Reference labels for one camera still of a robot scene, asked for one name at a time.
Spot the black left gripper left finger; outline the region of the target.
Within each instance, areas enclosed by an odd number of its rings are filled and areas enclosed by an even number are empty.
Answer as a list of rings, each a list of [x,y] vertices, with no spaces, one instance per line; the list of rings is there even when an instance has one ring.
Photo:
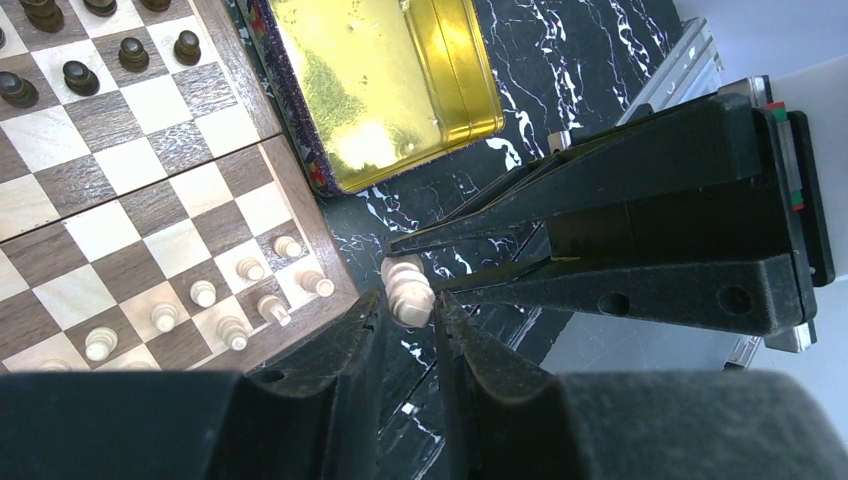
[[[271,366],[1,379],[5,479],[369,479],[385,297],[363,295]]]

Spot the white king chess piece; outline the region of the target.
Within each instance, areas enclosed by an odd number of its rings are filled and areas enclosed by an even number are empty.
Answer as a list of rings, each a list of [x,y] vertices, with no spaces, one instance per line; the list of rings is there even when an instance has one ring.
[[[404,328],[426,327],[435,293],[424,275],[420,258],[417,255],[385,257],[380,274],[395,322]]]

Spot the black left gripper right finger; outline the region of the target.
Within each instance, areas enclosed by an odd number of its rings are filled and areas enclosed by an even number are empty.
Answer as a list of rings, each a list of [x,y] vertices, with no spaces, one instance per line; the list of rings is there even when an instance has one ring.
[[[769,371],[551,374],[448,293],[433,311],[454,479],[843,479],[814,399]]]

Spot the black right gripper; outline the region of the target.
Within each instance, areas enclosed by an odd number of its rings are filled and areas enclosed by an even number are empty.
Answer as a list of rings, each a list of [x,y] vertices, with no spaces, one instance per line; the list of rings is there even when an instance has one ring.
[[[390,257],[547,223],[554,257],[435,284],[464,305],[604,314],[752,336],[812,320],[819,272],[777,113],[711,95],[517,167]]]

